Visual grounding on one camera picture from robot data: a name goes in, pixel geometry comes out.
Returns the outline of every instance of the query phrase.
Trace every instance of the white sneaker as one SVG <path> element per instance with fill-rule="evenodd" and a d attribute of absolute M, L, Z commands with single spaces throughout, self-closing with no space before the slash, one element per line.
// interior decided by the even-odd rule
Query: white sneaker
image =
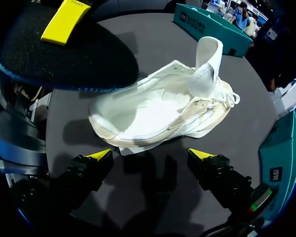
<path fill-rule="evenodd" d="M 130 87 L 96 97 L 89 106 L 94 131 L 123 156 L 182 135 L 205 136 L 240 101 L 218 77 L 222 47 L 203 37 L 196 69 L 175 60 Z"/>

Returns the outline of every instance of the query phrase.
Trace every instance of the yellow label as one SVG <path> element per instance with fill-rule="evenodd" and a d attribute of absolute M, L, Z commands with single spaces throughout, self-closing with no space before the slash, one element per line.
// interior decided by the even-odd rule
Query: yellow label
<path fill-rule="evenodd" d="M 209 153 L 206 153 L 206 152 L 201 152 L 201 151 L 198 151 L 198 150 L 195 150 L 195 149 L 192 149 L 192 148 L 190 148 L 189 151 L 194 153 L 200 159 L 205 159 L 205 158 L 208 158 L 208 157 L 214 157 L 215 156 L 215 155 L 212 155 L 212 154 L 209 154 Z"/>
<path fill-rule="evenodd" d="M 97 153 L 94 153 L 92 155 L 88 155 L 86 157 L 91 157 L 91 158 L 94 158 L 94 159 L 97 159 L 97 160 L 100 160 L 101 158 L 103 158 L 108 152 L 112 151 L 111 149 L 107 149 L 105 151 L 101 151 L 101 152 L 97 152 Z"/>
<path fill-rule="evenodd" d="M 74 26 L 90 9 L 90 6 L 75 0 L 64 0 L 46 27 L 41 40 L 65 45 Z"/>

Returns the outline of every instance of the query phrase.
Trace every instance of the round gray table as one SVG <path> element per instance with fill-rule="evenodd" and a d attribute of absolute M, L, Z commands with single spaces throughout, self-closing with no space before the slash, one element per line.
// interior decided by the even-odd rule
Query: round gray table
<path fill-rule="evenodd" d="M 147 13 L 121 16 L 100 24 L 132 50 L 142 79 L 174 59 L 195 66 L 196 40 L 172 20 L 173 14 Z M 114 152 L 114 167 L 99 191 L 92 192 L 72 214 L 110 230 L 138 227 L 140 221 L 136 219 L 147 223 L 152 218 L 153 214 L 147 210 L 153 206 L 151 197 L 157 189 L 154 187 L 162 183 L 169 188 L 158 191 L 170 196 L 160 208 L 155 234 L 195 237 L 224 223 L 230 212 L 221 207 L 210 191 L 205 192 L 198 185 L 186 165 L 188 148 L 225 155 L 236 171 L 252 177 L 255 188 L 260 183 L 258 148 L 277 115 L 263 83 L 245 58 L 223 56 L 220 77 L 231 84 L 241 101 L 213 131 L 200 139 L 173 139 L 146 154 L 121 157 Z M 95 135 L 87 118 L 88 104 L 96 95 L 52 92 L 46 131 L 52 177 L 64 172 L 75 156 L 111 147 Z M 162 179 L 164 172 L 169 178 Z M 147 233 L 146 227 L 139 229 Z"/>

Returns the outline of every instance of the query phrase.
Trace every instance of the black mesh fabric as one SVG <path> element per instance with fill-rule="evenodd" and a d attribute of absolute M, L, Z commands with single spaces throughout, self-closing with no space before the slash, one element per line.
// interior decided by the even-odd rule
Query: black mesh fabric
<path fill-rule="evenodd" d="M 137 80 L 133 53 L 90 18 L 76 25 L 66 45 L 40 37 L 56 10 L 28 5 L 16 20 L 0 52 L 0 68 L 12 78 L 53 88 L 112 90 Z"/>

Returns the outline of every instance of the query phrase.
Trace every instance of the teal box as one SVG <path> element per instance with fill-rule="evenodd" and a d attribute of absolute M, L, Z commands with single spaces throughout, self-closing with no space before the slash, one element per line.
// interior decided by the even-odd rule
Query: teal box
<path fill-rule="evenodd" d="M 292 111 L 276 121 L 259 149 L 261 181 L 278 193 L 264 212 L 272 221 L 286 204 L 296 179 L 296 115 Z"/>
<path fill-rule="evenodd" d="M 174 23 L 199 40 L 204 36 L 212 36 L 223 43 L 223 54 L 243 57 L 252 39 L 239 28 L 222 17 L 185 4 L 177 4 Z"/>

